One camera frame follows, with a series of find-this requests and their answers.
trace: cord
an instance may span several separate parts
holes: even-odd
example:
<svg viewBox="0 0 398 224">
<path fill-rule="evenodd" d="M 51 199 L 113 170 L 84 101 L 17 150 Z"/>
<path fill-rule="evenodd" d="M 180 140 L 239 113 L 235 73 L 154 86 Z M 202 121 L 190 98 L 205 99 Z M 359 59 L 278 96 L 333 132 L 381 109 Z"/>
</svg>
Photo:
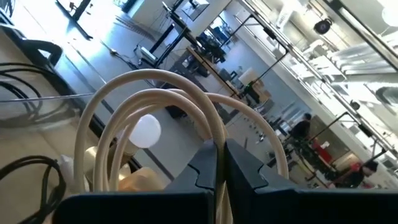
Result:
<svg viewBox="0 0 398 224">
<path fill-rule="evenodd" d="M 57 161 L 45 156 L 27 156 L 4 166 L 0 170 L 0 180 L 3 180 L 3 178 L 5 178 L 5 176 L 9 175 L 11 172 L 21 167 L 32 164 L 46 164 L 48 166 L 44 172 L 42 180 L 42 196 L 40 199 L 40 209 L 20 222 L 24 224 L 43 223 L 45 217 L 52 213 L 61 202 L 63 196 L 65 195 L 67 187 Z M 47 187 L 51 168 L 54 168 L 57 171 L 59 184 L 51 191 L 50 196 L 47 198 Z"/>
<path fill-rule="evenodd" d="M 105 126 L 103 133 L 99 139 L 98 151 L 95 159 L 94 168 L 94 186 L 95 192 L 117 190 L 118 164 L 120 164 L 120 156 L 123 153 L 123 144 L 127 143 L 130 131 L 133 129 L 135 123 L 141 116 L 150 113 L 156 109 L 167 105 L 177 105 L 182 107 L 189 116 L 198 124 L 199 130 L 204 133 L 205 138 L 213 138 L 218 151 L 217 169 L 216 169 L 216 204 L 218 214 L 221 212 L 221 202 L 223 195 L 227 195 L 224 184 L 224 144 L 226 139 L 226 129 L 215 109 L 212 101 L 225 103 L 228 106 L 242 111 L 246 116 L 259 123 L 264 133 L 269 136 L 272 147 L 275 150 L 275 158 L 278 165 L 278 173 L 285 178 L 288 178 L 289 171 L 287 168 L 287 161 L 285 158 L 284 149 L 274 134 L 274 131 L 264 118 L 256 113 L 252 108 L 246 106 L 244 103 L 214 93 L 204 93 L 194 83 L 188 79 L 172 72 L 143 69 L 133 72 L 127 72 L 102 86 L 92 97 L 87 104 L 85 110 L 81 115 L 81 119 L 76 132 L 75 141 L 75 161 L 74 161 L 74 178 L 78 191 L 84 192 L 83 181 L 83 160 L 85 151 L 85 136 L 88 131 L 88 125 L 91 117 L 94 115 L 96 106 L 106 95 L 115 88 L 136 80 L 155 79 L 167 82 L 180 88 L 181 90 L 163 90 L 163 89 L 149 89 L 139 91 L 128 99 L 123 101 L 116 111 L 112 114 L 108 124 Z M 120 130 L 124 130 L 122 138 L 119 140 L 121 145 L 116 148 L 114 160 L 111 169 L 111 182 L 108 182 L 107 173 L 107 157 L 108 148 L 114 135 Z"/>
<path fill-rule="evenodd" d="M 42 75 L 56 75 L 53 72 L 48 71 L 45 68 L 38 67 L 36 65 L 30 65 L 26 63 L 0 63 L 0 67 L 6 67 L 6 66 L 23 66 L 23 67 L 30 67 L 30 68 L 10 68 L 10 69 L 5 69 L 5 70 L 0 70 L 0 76 L 10 78 L 12 80 L 16 80 L 17 82 L 21 82 L 25 86 L 29 87 L 35 94 L 36 97 L 39 99 L 42 97 L 40 92 L 32 86 L 30 83 L 27 81 L 15 77 L 14 75 L 10 75 L 8 73 L 13 73 L 13 72 L 33 72 L 33 73 L 39 73 Z M 6 83 L 6 82 L 0 82 L 0 86 L 3 88 L 7 89 L 10 91 L 12 94 L 14 94 L 17 98 L 19 99 L 25 99 L 28 100 L 30 99 L 26 93 L 24 93 L 21 89 L 18 87 Z M 21 127 L 27 127 L 27 126 L 33 126 L 37 124 L 43 124 L 43 123 L 51 123 L 54 121 L 60 121 L 65 118 L 71 118 L 75 116 L 74 111 L 70 110 L 69 108 L 63 112 L 59 112 L 62 108 L 65 107 L 67 104 L 67 101 L 63 101 L 61 105 L 58 108 L 55 108 L 53 111 L 49 111 L 48 113 L 45 114 L 40 114 L 40 110 L 43 107 L 43 101 L 38 100 L 37 106 L 32 102 L 22 102 L 24 105 L 27 113 L 8 118 L 8 119 L 2 119 L 0 120 L 0 127 L 2 128 L 21 128 Z"/>
</svg>

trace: black cable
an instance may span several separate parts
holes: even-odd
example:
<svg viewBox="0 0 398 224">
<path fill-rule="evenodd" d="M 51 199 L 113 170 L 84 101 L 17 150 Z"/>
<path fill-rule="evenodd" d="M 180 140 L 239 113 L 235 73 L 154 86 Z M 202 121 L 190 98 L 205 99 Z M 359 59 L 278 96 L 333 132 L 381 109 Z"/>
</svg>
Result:
<svg viewBox="0 0 398 224">
<path fill-rule="evenodd" d="M 45 69 L 43 67 L 40 67 L 40 66 L 37 66 L 37 65 L 31 65 L 31 64 L 28 64 L 28 63 L 20 63 L 20 62 L 0 63 L 0 67 L 3 67 L 3 66 L 25 66 L 25 67 L 36 68 L 36 69 L 39 69 L 39 70 L 42 70 L 42 71 L 45 71 L 45 72 L 50 72 L 49 70 L 47 70 L 47 69 Z"/>
<path fill-rule="evenodd" d="M 19 99 L 28 99 L 29 97 L 18 87 L 11 85 L 10 83 L 2 82 L 0 81 L 0 86 L 5 88 L 6 90 L 10 91 L 12 94 L 14 94 L 16 97 Z M 32 102 L 23 102 L 22 103 L 25 106 L 26 112 L 28 114 L 36 114 L 37 108 L 36 105 L 34 105 Z"/>
<path fill-rule="evenodd" d="M 30 83 L 27 81 L 15 77 L 13 75 L 10 75 L 8 73 L 12 72 L 32 72 L 32 73 L 38 73 L 41 75 L 56 75 L 51 71 L 48 71 L 45 68 L 38 67 L 36 65 L 31 65 L 31 64 L 26 64 L 26 63 L 0 63 L 0 67 L 5 67 L 5 66 L 25 66 L 25 67 L 30 67 L 30 68 L 10 68 L 10 69 L 5 69 L 5 70 L 0 70 L 0 76 L 7 77 L 13 80 L 16 80 L 18 82 L 21 82 L 22 84 L 26 85 L 29 87 L 37 96 L 37 98 L 41 98 L 42 95 L 39 93 L 39 91 L 32 86 Z M 11 85 L 9 83 L 5 82 L 0 82 L 0 85 L 10 91 L 12 94 L 16 95 L 20 99 L 29 99 L 29 97 L 18 87 Z M 62 120 L 65 118 L 71 118 L 75 116 L 75 113 L 73 110 L 66 110 L 64 112 L 58 113 L 65 105 L 66 101 L 63 101 L 62 104 L 56 108 L 53 111 L 50 111 L 45 114 L 39 114 L 40 110 L 43 107 L 43 101 L 39 100 L 38 105 L 34 105 L 33 102 L 22 102 L 27 110 L 27 114 L 23 114 L 21 116 L 16 116 L 13 118 L 8 118 L 4 120 L 0 120 L 0 127 L 2 128 L 21 128 L 21 127 L 26 127 L 26 126 L 32 126 L 35 124 L 42 124 L 42 123 L 51 123 L 58 120 Z"/>
<path fill-rule="evenodd" d="M 19 77 L 15 77 L 14 75 L 10 75 L 10 74 L 7 74 L 5 71 L 11 71 L 11 72 L 18 72 L 18 71 L 20 71 L 19 69 L 21 69 L 21 71 L 24 71 L 26 68 L 15 68 L 15 69 L 9 69 L 9 70 L 0 70 L 0 76 L 3 76 L 3 77 L 7 77 L 7 78 L 10 78 L 10 79 L 13 79 L 13 80 L 16 80 L 16 81 L 19 81 L 19 82 L 21 82 L 22 84 L 24 84 L 24 85 L 26 85 L 27 87 L 29 87 L 35 94 L 36 94 L 36 96 L 38 97 L 38 98 L 41 98 L 42 97 L 42 95 L 40 94 L 40 92 L 34 87 L 34 86 L 32 86 L 30 83 L 28 83 L 27 81 L 25 81 L 25 80 L 23 80 L 23 79 L 21 79 L 21 78 L 19 78 Z M 33 106 L 34 107 L 34 111 L 33 111 L 33 113 L 32 113 L 32 115 L 33 115 L 33 117 L 34 116 L 38 116 L 39 115 L 39 111 L 42 109 L 42 107 L 43 107 L 43 102 L 40 100 L 39 102 L 38 102 L 38 104 L 37 104 L 37 106 L 34 106 L 34 104 L 32 103 L 32 102 L 30 102 L 30 105 L 31 106 Z"/>
<path fill-rule="evenodd" d="M 60 166 L 58 165 L 56 160 L 45 156 L 27 156 L 21 159 L 18 159 L 6 166 L 4 166 L 0 170 L 0 180 L 3 180 L 5 176 L 9 175 L 11 172 L 32 164 L 46 164 L 48 167 L 46 168 L 42 180 L 42 196 L 40 199 L 40 208 L 38 211 L 33 213 L 31 216 L 25 218 L 20 223 L 23 224 L 39 224 L 43 223 L 45 217 L 52 213 L 58 204 L 61 202 L 63 196 L 66 191 L 66 183 L 63 179 Z M 54 168 L 58 173 L 59 184 L 51 191 L 50 197 L 47 198 L 47 187 L 50 175 L 50 169 Z"/>
</svg>

